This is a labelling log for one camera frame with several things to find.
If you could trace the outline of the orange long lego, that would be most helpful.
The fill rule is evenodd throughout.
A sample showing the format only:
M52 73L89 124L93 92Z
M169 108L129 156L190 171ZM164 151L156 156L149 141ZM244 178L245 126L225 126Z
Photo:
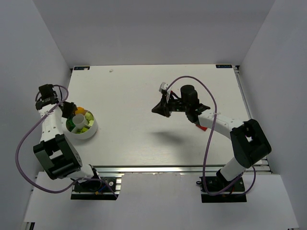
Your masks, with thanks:
M75 111L75 114L82 114L82 115L85 115L87 113L87 110L82 108L82 107L77 107L76 111Z

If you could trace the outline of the dark green square lego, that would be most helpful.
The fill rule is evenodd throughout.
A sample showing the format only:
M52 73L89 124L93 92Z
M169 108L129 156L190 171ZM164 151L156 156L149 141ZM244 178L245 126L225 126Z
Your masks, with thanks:
M75 124L73 123L72 118L68 118L66 120L66 128L69 132L72 132L73 129L75 128Z

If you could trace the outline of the dark green long lego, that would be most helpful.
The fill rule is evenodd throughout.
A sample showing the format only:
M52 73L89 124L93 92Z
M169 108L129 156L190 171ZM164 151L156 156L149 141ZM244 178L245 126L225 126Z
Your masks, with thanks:
M88 128L84 127L84 128L82 128L82 129L78 129L78 130L76 131L76 134L82 134L82 133L87 132L88 130L89 130Z

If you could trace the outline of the red sloped lego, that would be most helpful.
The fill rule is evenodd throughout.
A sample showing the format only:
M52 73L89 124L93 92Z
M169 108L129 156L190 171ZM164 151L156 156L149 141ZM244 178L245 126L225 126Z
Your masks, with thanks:
M196 125L196 127L200 128L203 131L206 131L208 129L207 127L203 127L203 126L200 126L200 125Z

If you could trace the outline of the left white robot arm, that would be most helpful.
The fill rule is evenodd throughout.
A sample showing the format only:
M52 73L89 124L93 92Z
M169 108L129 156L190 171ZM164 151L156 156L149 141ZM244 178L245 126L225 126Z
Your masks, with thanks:
M54 85L39 87L40 97L35 100L35 107L42 120L42 136L33 147L34 154L50 179L81 178L97 179L97 170L91 165L84 165L75 147L65 136L62 118L70 121L69 131L76 128L72 119L77 115L77 106L58 98Z

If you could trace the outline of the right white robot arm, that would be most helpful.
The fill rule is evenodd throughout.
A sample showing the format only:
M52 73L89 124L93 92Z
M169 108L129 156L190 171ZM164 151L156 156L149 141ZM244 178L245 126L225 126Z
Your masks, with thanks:
M200 103L192 85L182 86L180 97L168 89L165 82L160 85L159 92L162 98L152 109L153 113L170 117L172 112L184 112L190 122L200 127L214 128L231 140L234 156L217 173L223 182L231 182L271 153L272 148L258 121L240 121L214 112Z

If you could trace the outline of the white round divided container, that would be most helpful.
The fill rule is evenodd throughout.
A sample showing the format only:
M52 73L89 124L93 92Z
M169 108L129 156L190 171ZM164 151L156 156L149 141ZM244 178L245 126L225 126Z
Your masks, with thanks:
M82 114L77 114L77 115L76 115L76 114L75 114L75 115L73 115L73 116L70 117L70 118L72 118L72 121L73 121L73 123L75 124L75 128L73 129L72 132L69 132L69 131L67 130L67 131L68 131L68 136L71 137L71 138L80 139L80 140L89 139L89 138L91 138L91 137L97 132L97 130L98 130L98 124L97 124L97 121L96 121L95 117L94 117L95 123L94 123L93 126L89 126L89 125L88 125L88 123L89 123L90 120L87 120L87 119L85 118L85 115L82 115ZM82 129L82 128L84 128L84 127L88 128L89 130L88 130L87 132L85 132L85 133L82 133L82 134L76 134L76 131L77 131L78 129Z

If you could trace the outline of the left blue table label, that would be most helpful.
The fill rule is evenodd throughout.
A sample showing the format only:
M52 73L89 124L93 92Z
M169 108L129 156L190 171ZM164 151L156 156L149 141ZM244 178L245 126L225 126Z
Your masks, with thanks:
M75 66L73 68L74 71L77 71L77 70L89 70L90 69L90 66Z

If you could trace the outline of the blue table label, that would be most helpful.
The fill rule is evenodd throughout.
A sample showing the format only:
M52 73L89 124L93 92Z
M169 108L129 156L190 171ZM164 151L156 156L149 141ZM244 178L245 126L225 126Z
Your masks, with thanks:
M232 65L230 64L216 64L217 69L232 69Z
M73 68L74 71L77 71L77 70L89 70L90 69L90 66L75 66Z

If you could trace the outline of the right blue table label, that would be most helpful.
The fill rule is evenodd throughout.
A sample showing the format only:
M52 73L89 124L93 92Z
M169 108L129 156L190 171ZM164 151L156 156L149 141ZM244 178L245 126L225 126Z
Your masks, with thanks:
M217 69L232 69L232 65L230 64L216 64Z

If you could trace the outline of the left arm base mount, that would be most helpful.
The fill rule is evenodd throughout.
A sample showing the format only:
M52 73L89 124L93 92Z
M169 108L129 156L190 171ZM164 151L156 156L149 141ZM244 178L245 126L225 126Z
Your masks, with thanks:
M112 189L112 191L119 195L121 187L120 176L101 177ZM108 186L104 182L84 182L73 186L71 192L71 200L117 200Z

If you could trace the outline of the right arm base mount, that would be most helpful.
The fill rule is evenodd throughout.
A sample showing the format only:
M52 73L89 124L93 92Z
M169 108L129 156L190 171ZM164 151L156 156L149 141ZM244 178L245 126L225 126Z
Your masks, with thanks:
M224 188L224 186L217 180L215 176L206 176L205 178L207 189L210 193L217 193ZM234 185L229 187L224 192L211 196L207 194L203 186L203 177L196 182L196 185L201 190L202 203L245 203L247 202L245 192L245 185L243 179L240 178Z

